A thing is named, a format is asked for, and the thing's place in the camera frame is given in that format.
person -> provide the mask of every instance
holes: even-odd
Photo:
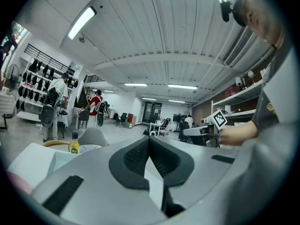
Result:
[[[193,122],[194,122],[194,120],[192,119],[192,116],[191,116],[191,115],[188,115],[187,118],[186,118],[184,121],[188,123],[189,128],[192,128],[192,127],[193,127]]]
[[[248,26],[276,50],[276,56],[267,67],[267,73],[263,77],[263,89],[291,50],[290,38],[285,32],[282,20],[278,18],[277,12],[267,0],[233,0],[232,5],[235,21],[241,26]],[[219,143],[241,146],[244,141],[256,138],[260,132],[278,123],[273,105],[262,90],[251,121],[238,127],[221,129]]]
[[[6,41],[3,46],[0,46],[0,90],[2,90],[2,76],[1,76],[1,69],[4,62],[4,54],[8,54],[10,51],[11,46],[13,43],[8,40]]]
[[[52,88],[55,88],[55,91],[59,94],[60,98],[62,99],[64,98],[64,105],[63,107],[66,109],[67,108],[67,104],[68,104],[68,89],[67,89],[67,85],[66,82],[69,78],[69,75],[67,73],[64,73],[61,78],[58,79],[53,79],[52,82],[49,85],[48,91]],[[55,107],[55,112],[54,112],[54,117],[53,117],[53,122],[52,122],[52,135],[53,135],[53,139],[54,140],[58,140],[58,136],[57,136],[57,123],[58,123],[58,116],[59,116],[59,111],[60,108],[59,107]],[[47,141],[48,139],[48,127],[44,127],[43,128],[43,140],[44,142]]]
[[[100,104],[104,102],[103,97],[101,97],[101,95],[102,95],[101,90],[97,90],[95,92],[95,97],[93,97],[93,99],[85,107],[85,110],[88,110],[88,108],[90,108],[88,128],[94,128],[97,126],[98,108],[99,108]]]

security camera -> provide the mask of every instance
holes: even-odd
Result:
[[[229,21],[229,14],[232,12],[230,8],[231,2],[228,0],[219,0],[221,6],[222,18],[225,22]]]

door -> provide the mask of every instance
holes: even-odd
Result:
[[[142,121],[154,123],[160,117],[161,103],[146,102]]]

ceiling light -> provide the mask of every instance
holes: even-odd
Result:
[[[174,100],[169,100],[169,102],[174,102],[174,103],[186,103],[186,102],[182,102],[182,101],[174,101]]]
[[[88,7],[73,25],[71,31],[68,34],[68,37],[73,40],[79,30],[83,28],[88,20],[91,19],[95,14],[97,14],[95,9],[93,7]]]
[[[146,97],[143,97],[142,99],[156,101],[156,99],[154,99],[154,98],[146,98]]]
[[[192,90],[197,90],[198,87],[193,87],[193,86],[184,86],[184,85],[170,85],[169,88],[185,88],[185,89],[192,89]]]
[[[125,83],[125,86],[147,87],[145,83]]]

